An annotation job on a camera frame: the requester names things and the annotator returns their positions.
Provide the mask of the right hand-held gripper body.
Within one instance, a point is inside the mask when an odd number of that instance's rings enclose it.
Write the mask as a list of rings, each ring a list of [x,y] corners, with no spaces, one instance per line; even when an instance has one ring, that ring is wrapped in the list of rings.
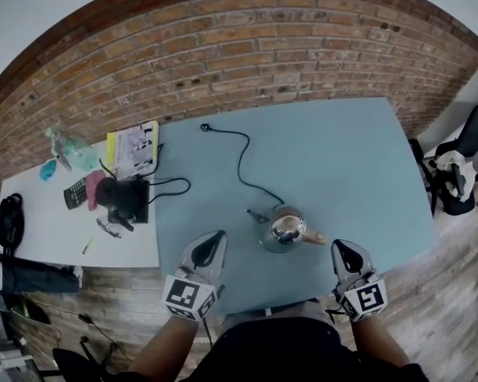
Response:
[[[352,322],[376,315],[387,306],[385,281],[374,271],[338,283],[333,293]]]

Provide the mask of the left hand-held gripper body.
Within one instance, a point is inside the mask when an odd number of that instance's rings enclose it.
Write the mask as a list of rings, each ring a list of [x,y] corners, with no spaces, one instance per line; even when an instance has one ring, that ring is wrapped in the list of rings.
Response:
[[[199,322],[221,297],[225,285],[199,269],[179,267],[168,275],[163,288],[163,303],[174,316]]]

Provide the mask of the silver electric kettle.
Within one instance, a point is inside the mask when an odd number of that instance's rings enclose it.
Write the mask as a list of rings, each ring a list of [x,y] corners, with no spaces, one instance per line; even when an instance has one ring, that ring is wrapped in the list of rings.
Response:
[[[309,228],[303,213],[295,207],[281,205],[263,213],[245,211],[255,223],[260,244],[271,252],[286,253],[300,244],[327,244],[325,235]]]

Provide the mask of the person's left forearm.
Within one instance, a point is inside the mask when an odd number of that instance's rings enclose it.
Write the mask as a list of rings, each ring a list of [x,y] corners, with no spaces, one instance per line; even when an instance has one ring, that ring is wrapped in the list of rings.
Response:
[[[197,331],[197,322],[172,316],[140,351],[128,371],[150,382],[175,382]]]

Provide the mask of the person's grey trousers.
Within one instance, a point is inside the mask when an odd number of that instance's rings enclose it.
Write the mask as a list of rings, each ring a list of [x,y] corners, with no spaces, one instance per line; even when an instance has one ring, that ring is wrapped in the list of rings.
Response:
[[[280,318],[310,318],[335,326],[331,315],[326,311],[326,306],[319,299],[312,298],[284,306],[227,314],[221,324],[220,334],[242,323]]]

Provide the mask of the black framed glasses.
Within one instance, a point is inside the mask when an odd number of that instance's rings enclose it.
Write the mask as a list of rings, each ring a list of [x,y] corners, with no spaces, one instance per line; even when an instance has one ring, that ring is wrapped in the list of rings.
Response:
[[[116,223],[110,222],[106,216],[101,216],[97,218],[96,223],[101,230],[103,230],[113,238],[120,239],[122,237],[121,226]]]

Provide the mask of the light blue table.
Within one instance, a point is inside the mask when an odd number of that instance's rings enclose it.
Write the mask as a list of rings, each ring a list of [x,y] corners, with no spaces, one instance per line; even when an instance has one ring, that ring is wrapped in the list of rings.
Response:
[[[379,272],[436,243],[417,163],[386,99],[336,99],[232,111],[164,125],[155,202],[163,274],[207,232],[228,236],[223,314],[328,294],[337,282],[328,246],[268,251],[246,209],[297,207],[328,240],[359,244]]]

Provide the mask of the person's black shirt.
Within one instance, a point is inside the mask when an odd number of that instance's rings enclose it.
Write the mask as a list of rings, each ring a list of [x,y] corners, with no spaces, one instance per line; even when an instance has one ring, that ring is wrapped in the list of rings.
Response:
[[[419,364],[401,368],[344,346],[310,318],[246,322],[222,334],[182,382],[429,382]]]

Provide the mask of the yellow edged book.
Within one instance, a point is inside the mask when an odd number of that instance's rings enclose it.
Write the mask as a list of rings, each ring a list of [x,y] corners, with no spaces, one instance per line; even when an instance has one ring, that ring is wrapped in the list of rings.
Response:
[[[147,175],[157,166],[158,145],[157,121],[108,132],[105,165],[118,180]]]

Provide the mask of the pink pouch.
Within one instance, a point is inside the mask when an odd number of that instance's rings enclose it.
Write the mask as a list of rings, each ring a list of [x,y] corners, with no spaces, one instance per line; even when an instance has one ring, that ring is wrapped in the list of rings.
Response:
[[[105,179],[105,173],[102,170],[93,171],[85,177],[85,190],[89,211],[94,211],[97,208],[96,187],[103,179]]]

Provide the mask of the black calculator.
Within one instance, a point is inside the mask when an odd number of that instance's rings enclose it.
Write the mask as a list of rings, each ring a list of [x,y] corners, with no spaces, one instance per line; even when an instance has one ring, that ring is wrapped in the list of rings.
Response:
[[[65,189],[63,195],[68,210],[73,210],[82,206],[82,204],[87,200],[85,178],[81,178],[74,185]]]

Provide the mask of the white cloth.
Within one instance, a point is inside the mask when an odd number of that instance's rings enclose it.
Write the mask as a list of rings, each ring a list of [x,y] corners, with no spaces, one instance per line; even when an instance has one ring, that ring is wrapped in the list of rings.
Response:
[[[460,202],[466,202],[476,181],[473,163],[467,162],[461,153],[451,150],[442,154],[436,164],[446,191]]]

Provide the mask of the long white table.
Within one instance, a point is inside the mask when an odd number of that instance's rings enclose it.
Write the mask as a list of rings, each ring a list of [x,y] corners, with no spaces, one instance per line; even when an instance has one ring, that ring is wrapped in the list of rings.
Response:
[[[96,219],[108,217],[103,206],[89,211],[87,203],[68,210],[63,192],[86,173],[67,171],[57,166],[55,174],[43,182],[41,166],[6,179],[2,183],[2,199],[19,193],[23,198],[25,231],[15,255],[21,259],[82,267],[158,267],[159,252],[155,227],[155,205],[148,208],[146,224],[132,223],[133,232],[121,226],[120,239],[101,230]],[[84,246],[93,237],[86,255]]]

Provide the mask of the teal blue cloth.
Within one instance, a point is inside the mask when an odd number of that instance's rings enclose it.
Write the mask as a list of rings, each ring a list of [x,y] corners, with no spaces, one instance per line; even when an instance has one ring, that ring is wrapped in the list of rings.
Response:
[[[57,160],[52,159],[43,164],[39,170],[39,177],[43,182],[47,182],[57,170]]]

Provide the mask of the black bag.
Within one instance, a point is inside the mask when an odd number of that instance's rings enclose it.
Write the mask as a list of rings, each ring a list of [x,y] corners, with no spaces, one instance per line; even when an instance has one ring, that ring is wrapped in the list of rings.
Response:
[[[21,194],[13,193],[0,203],[0,245],[4,255],[14,256],[24,231],[23,198]]]

